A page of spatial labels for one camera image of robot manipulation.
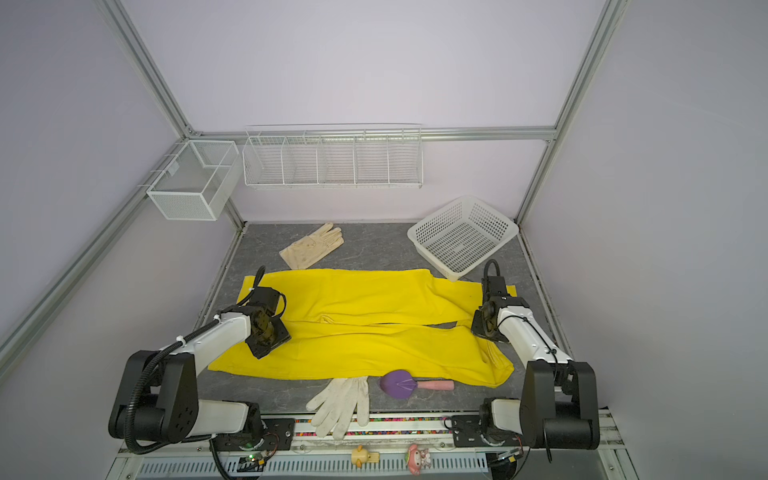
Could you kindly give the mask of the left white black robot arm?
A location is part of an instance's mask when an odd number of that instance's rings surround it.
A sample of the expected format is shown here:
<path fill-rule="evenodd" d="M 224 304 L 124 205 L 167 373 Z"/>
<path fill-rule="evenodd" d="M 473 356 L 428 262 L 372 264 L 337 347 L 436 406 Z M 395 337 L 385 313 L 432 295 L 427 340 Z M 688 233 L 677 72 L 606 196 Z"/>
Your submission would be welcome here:
<path fill-rule="evenodd" d="M 260 407 L 252 402 L 201 400 L 198 376 L 227 350 L 245 346 L 246 357 L 262 360 L 291 339 L 278 310 L 286 297 L 260 284 L 237 303 L 216 312 L 209 323 L 161 350 L 139 350 L 125 365 L 108 420 L 108 433 L 137 455 L 165 446 L 244 435 L 260 444 L 266 433 Z"/>

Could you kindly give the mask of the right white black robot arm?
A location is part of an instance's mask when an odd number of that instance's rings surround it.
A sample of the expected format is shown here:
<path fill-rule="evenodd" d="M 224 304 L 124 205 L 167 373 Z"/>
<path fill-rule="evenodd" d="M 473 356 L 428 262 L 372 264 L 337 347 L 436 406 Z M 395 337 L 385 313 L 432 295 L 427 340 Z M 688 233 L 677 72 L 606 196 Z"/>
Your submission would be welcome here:
<path fill-rule="evenodd" d="M 471 332 L 512 346 L 524 364 L 519 399 L 486 400 L 480 409 L 484 439 L 512 437 L 532 449 L 595 450 L 600 444 L 597 381 L 593 368 L 562 351 L 534 318 L 529 304 L 507 291 L 499 264 L 483 268 L 482 303 Z"/>

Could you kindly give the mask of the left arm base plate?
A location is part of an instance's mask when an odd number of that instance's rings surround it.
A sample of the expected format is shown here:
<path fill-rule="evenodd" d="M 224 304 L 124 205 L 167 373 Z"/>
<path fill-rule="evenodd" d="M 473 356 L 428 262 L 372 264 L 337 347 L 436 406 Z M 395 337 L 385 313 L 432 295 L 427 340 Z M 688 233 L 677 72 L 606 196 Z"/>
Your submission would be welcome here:
<path fill-rule="evenodd" d="M 219 452 L 288 451 L 295 437 L 296 419 L 275 417 L 262 420 L 261 437 L 249 433 L 223 434 L 214 438 Z"/>

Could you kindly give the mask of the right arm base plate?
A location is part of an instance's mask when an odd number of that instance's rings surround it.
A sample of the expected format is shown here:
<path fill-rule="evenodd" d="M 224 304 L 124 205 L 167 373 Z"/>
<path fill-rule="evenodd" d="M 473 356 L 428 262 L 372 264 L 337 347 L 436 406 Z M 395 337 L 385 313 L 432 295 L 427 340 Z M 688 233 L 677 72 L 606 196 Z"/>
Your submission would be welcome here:
<path fill-rule="evenodd" d="M 521 432 L 497 426 L 488 416 L 452 415 L 444 424 L 450 430 L 456 447 L 525 447 Z"/>

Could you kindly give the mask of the yellow trousers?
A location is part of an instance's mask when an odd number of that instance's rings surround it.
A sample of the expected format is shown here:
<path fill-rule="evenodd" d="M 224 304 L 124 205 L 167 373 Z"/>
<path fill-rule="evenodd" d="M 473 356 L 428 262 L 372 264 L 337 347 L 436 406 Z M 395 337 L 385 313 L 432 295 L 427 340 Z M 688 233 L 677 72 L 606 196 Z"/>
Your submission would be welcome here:
<path fill-rule="evenodd" d="M 277 380 L 414 377 L 496 388 L 514 366 L 492 342 L 474 336 L 482 302 L 478 283 L 436 278 L 425 269 L 312 269 L 266 274 L 283 293 L 282 321 L 291 338 L 262 359 L 239 343 L 212 371 Z"/>

